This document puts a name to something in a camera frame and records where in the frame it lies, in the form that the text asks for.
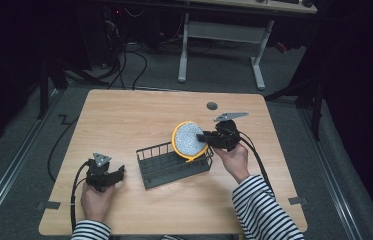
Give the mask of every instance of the gray floor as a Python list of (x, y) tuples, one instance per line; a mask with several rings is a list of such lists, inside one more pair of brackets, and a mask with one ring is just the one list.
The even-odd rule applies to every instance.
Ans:
[[(138, 45), (129, 46), (130, 50), (139, 49)], [(147, 68), (137, 81), (136, 89), (162, 88), (199, 92), (234, 92), (267, 95), (288, 85), (305, 49), (296, 49), (281, 54), (268, 48), (261, 61), (266, 90), (256, 89), (249, 57), (255, 46), (241, 45), (235, 49), (213, 47), (204, 54), (190, 53), (188, 79), (186, 83), (177, 82), (179, 49), (159, 51), (141, 48), (137, 53), (147, 59)], [(192, 48), (203, 51), (203, 48)], [(127, 54), (123, 82), (126, 87), (142, 71), (144, 60)], [(96, 69), (93, 74), (102, 70)], [(51, 193), (53, 182), (48, 176), (46, 164), (48, 156), (58, 137), (67, 128), (62, 125), (60, 114), (67, 115), (67, 121), (75, 119), (81, 112), (85, 97), (90, 89), (97, 88), (83, 82), (71, 82), (70, 87), (61, 95), (43, 123), (31, 150), (25, 155), (25, 162), (15, 181), (9, 184), (9, 191), (3, 195), (0, 204), (0, 239), (69, 239), (69, 236), (42, 236), (38, 226), (43, 210), (37, 209), (41, 201), (46, 201)], [(114, 89), (121, 89), (117, 80)], [(341, 193), (347, 200), (349, 211), (355, 219), (360, 236), (351, 238), (338, 214), (337, 205), (332, 199), (324, 178), (311, 135), (302, 119), (302, 111), (295, 108), (292, 98), (282, 98), (269, 102), (268, 107), (273, 119), (280, 144), (289, 166), (295, 187), (300, 197), (308, 201), (303, 205), (308, 222), (304, 233), (307, 239), (373, 239), (373, 205), (363, 188), (340, 138), (330, 119), (328, 107), (323, 105), (321, 121), (321, 141), (324, 153), (335, 173)], [(30, 97), (25, 108), (7, 126), (0, 140), (0, 179), (18, 156), (23, 140), (37, 124), (39, 95), (38, 91)], [(60, 164), (69, 144), (74, 127), (63, 136), (51, 158), (52, 174), (57, 175)]]

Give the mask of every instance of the black wire basket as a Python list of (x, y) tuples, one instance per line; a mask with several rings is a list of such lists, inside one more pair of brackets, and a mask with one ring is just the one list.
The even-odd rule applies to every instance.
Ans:
[(171, 142), (136, 151), (145, 189), (209, 171), (212, 165), (211, 148), (191, 162), (178, 155)]

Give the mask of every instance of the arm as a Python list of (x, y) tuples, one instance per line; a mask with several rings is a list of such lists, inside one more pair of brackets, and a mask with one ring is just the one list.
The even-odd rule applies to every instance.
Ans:
[(238, 144), (231, 152), (213, 150), (239, 184), (233, 191), (233, 205), (247, 239), (304, 239), (264, 179), (249, 174), (244, 146)]
[(93, 186), (83, 184), (81, 206), (86, 220), (79, 221), (71, 239), (109, 239), (111, 229), (103, 223), (111, 204), (115, 186), (98, 192)]

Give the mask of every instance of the black and white striped shirt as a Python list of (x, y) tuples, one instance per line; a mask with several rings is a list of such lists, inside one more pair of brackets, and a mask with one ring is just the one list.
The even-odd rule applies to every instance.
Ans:
[[(289, 215), (280, 207), (261, 176), (249, 176), (233, 191), (233, 205), (248, 240), (304, 239)], [(109, 239), (111, 229), (103, 223), (77, 223), (72, 239)], [(181, 239), (164, 236), (162, 240)]]

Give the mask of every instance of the hand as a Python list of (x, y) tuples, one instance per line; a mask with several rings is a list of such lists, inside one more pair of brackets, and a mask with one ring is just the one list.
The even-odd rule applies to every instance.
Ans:
[(98, 192), (86, 182), (83, 184), (83, 193), (80, 201), (87, 220), (101, 223), (104, 221), (111, 205), (114, 191), (115, 185), (108, 187), (105, 192)]
[(220, 156), (227, 172), (233, 176), (236, 182), (241, 183), (249, 177), (248, 149), (246, 149), (242, 144), (238, 143), (236, 148), (230, 152), (214, 147), (213, 150), (218, 156)]

